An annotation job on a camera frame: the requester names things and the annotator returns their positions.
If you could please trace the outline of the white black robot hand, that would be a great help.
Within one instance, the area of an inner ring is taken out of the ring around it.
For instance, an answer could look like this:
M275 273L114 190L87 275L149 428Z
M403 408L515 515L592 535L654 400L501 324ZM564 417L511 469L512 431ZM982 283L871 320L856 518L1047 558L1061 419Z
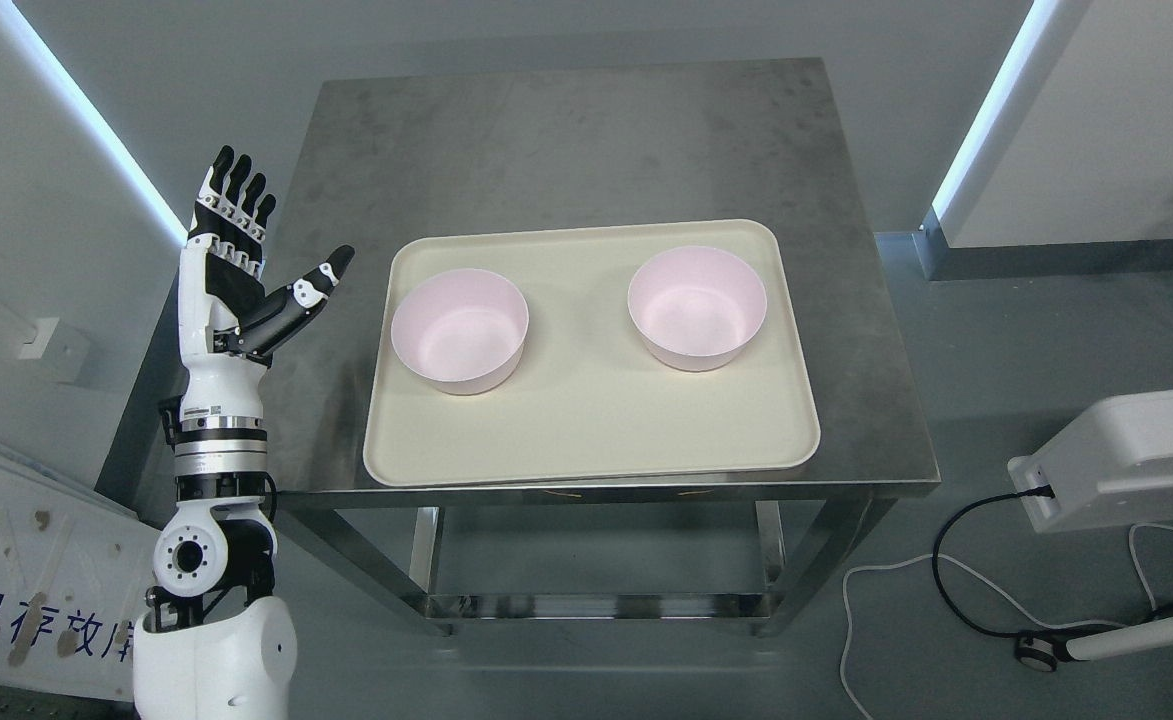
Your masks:
M176 417L262 417L262 379L276 351L320 314L355 251L335 247L274 291L263 286L263 242L276 199L252 159L221 147L202 179L179 252L178 338L187 386Z

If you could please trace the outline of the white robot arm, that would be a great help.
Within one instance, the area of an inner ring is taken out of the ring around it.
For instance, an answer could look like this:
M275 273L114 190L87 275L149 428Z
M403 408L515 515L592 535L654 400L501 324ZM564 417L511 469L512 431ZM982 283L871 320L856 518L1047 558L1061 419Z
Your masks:
M274 593L278 487L258 383L192 372L182 398L160 407L176 507L152 546L134 636L143 719L289 716L298 648Z

